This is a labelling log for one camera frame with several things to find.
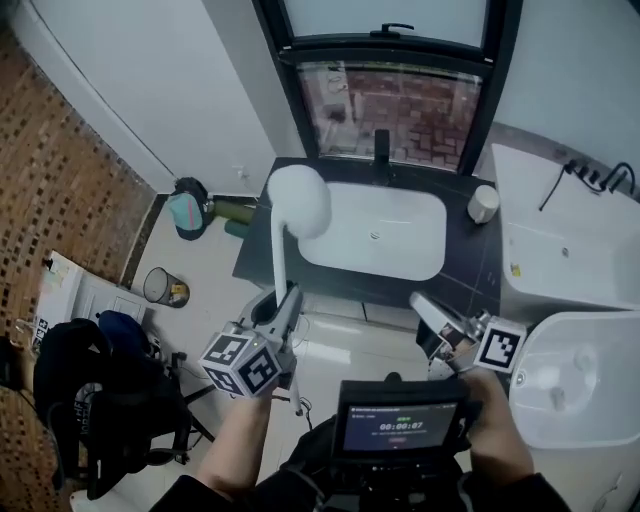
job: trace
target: white bathtub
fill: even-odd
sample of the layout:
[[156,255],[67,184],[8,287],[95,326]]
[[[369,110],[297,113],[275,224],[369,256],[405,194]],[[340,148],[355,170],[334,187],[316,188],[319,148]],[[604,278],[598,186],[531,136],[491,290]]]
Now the white bathtub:
[[590,192],[561,165],[494,144],[502,220],[503,311],[538,321],[566,310],[640,309],[640,205]]

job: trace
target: window handle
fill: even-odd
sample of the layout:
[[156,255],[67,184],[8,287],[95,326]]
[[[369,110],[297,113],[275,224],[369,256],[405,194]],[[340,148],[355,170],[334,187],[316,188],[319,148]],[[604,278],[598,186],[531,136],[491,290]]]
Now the window handle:
[[413,25],[407,25],[405,23],[383,23],[380,30],[372,30],[369,32],[371,37],[386,37],[388,39],[400,39],[400,32],[389,30],[391,27],[406,28],[408,30],[415,30]]

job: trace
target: white cup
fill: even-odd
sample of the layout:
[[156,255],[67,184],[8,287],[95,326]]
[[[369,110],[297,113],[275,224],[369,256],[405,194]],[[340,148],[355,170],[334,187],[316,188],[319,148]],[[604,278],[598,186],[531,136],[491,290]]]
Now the white cup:
[[489,185],[480,185],[473,193],[467,206],[467,213],[476,224],[489,222],[500,206],[500,197],[496,189]]

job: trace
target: black countertop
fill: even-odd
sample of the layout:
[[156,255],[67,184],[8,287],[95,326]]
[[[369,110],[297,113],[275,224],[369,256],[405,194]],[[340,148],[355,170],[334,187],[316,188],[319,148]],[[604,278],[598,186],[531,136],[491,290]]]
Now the black countertop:
[[[278,158],[271,172],[292,164],[312,167],[325,181],[371,184],[380,176],[368,162],[331,159]],[[408,281],[314,265],[298,250],[298,242],[285,230],[284,252],[287,279],[303,292],[409,308],[413,291],[448,304],[462,314],[485,308],[499,313],[502,241],[496,215],[486,225],[476,226],[466,213],[475,189],[486,181],[446,171],[392,166],[396,179],[389,185],[428,192],[439,197],[447,209],[445,263],[440,273],[427,281]],[[266,187],[242,244],[233,275],[259,286],[273,286],[271,258],[271,204]]]

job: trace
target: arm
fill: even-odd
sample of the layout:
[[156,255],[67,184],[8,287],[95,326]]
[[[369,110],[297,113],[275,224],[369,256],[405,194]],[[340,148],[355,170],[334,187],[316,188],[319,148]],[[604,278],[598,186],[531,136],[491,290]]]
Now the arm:
[[516,428],[509,401],[496,374],[474,368],[461,376],[471,388],[471,398],[484,405],[469,433],[473,471],[497,487],[533,475],[533,458]]
[[237,398],[196,478],[229,500],[252,489],[260,471],[270,413],[270,392]]

